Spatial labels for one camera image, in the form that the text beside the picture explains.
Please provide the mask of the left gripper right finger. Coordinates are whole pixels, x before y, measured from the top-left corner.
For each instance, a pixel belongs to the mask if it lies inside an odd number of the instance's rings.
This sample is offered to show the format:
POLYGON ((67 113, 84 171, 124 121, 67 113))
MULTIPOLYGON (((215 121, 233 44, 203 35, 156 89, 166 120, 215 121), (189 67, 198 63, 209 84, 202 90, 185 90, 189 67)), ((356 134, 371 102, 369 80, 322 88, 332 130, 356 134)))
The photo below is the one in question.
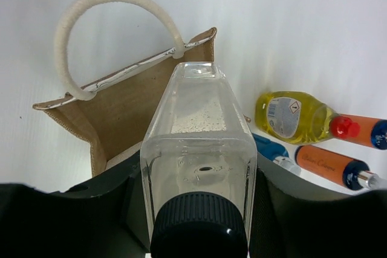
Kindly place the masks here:
POLYGON ((258 155, 250 257, 386 257, 386 191, 346 195, 258 155))

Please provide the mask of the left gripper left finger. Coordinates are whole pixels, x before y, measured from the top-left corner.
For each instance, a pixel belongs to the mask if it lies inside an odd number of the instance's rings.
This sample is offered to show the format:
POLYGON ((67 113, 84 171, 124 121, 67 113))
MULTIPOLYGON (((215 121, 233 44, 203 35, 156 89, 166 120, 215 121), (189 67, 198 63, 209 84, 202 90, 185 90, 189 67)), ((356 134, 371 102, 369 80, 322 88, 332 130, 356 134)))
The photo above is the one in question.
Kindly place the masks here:
POLYGON ((65 192, 1 185, 2 257, 145 257, 140 155, 65 192))

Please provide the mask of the orange spray bottle blue top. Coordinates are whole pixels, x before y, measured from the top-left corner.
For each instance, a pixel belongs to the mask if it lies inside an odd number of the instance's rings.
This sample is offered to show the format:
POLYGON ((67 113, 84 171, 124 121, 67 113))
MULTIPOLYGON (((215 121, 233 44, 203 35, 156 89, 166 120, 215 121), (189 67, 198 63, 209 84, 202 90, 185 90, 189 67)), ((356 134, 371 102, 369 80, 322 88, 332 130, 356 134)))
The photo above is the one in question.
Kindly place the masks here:
POLYGON ((288 151, 283 145, 258 134, 252 135, 257 150, 262 156, 294 175, 300 176, 301 168, 289 157, 288 151))

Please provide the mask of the yellow dish soap bottle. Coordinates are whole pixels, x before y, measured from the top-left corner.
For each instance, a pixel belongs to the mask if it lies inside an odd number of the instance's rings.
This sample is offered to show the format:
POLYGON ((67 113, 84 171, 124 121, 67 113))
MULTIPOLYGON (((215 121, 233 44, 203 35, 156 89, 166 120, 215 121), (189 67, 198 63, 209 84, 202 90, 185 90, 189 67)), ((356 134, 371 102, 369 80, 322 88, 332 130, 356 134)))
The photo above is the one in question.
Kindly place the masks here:
POLYGON ((261 94, 255 106, 255 125, 281 141, 301 146, 332 138, 347 140, 360 132, 360 125, 352 118, 296 91, 261 94))

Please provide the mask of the clear square bottle dark cap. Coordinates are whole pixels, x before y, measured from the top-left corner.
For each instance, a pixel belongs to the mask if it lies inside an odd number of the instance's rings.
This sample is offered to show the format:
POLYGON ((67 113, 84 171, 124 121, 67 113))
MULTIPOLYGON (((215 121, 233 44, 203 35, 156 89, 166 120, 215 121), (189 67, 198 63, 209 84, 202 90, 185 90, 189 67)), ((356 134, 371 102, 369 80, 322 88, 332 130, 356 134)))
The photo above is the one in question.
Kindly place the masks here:
POLYGON ((152 257, 246 257, 257 148, 212 62, 179 63, 140 149, 152 257))

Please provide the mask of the orange pump bottle navy top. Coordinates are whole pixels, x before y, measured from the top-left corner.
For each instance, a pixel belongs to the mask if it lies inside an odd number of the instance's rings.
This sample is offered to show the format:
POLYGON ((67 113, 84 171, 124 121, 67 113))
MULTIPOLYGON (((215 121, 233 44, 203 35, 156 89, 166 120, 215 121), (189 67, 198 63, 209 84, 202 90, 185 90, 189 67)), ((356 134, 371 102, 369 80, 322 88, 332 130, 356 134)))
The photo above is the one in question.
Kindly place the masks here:
POLYGON ((345 115, 360 126, 359 134, 356 137, 349 137, 346 140, 362 146, 372 147, 379 150, 386 150, 386 120, 345 115))

